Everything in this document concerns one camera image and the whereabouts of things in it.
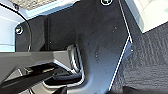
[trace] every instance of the white surface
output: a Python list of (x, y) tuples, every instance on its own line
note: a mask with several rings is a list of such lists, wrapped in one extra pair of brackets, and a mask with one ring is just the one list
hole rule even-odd
[[(0, 0), (0, 3), (14, 9), (8, 0)], [(20, 8), (19, 12), (27, 18), (25, 10)], [(0, 6), (0, 52), (15, 51), (15, 27), (24, 20), (16, 13)]]
[(15, 46), (1, 45), (0, 52), (15, 52)]
[(168, 0), (153, 0), (135, 19), (143, 33), (167, 22)]
[(126, 3), (142, 33), (168, 21), (168, 0), (126, 0)]
[(48, 14), (50, 14), (52, 12), (56, 12), (56, 11), (59, 11), (61, 9), (64, 9), (65, 7), (63, 7), (63, 6), (66, 6), (66, 7), (68, 7), (67, 5), (71, 6), (76, 1), (80, 1), (80, 0), (57, 0), (55, 2), (51, 2), (49, 4), (43, 5), (41, 7), (38, 7), (36, 9), (27, 10), (26, 13), (27, 13), (29, 18), (38, 16), (40, 14), (44, 15), (44, 12), (45, 12), (45, 15), (48, 15)]

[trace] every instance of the gray carpet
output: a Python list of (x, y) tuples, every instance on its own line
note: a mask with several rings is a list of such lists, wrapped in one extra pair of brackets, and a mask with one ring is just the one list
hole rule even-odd
[(133, 39), (131, 56), (122, 61), (112, 90), (122, 86), (168, 92), (168, 22), (144, 34), (124, 0), (122, 5)]

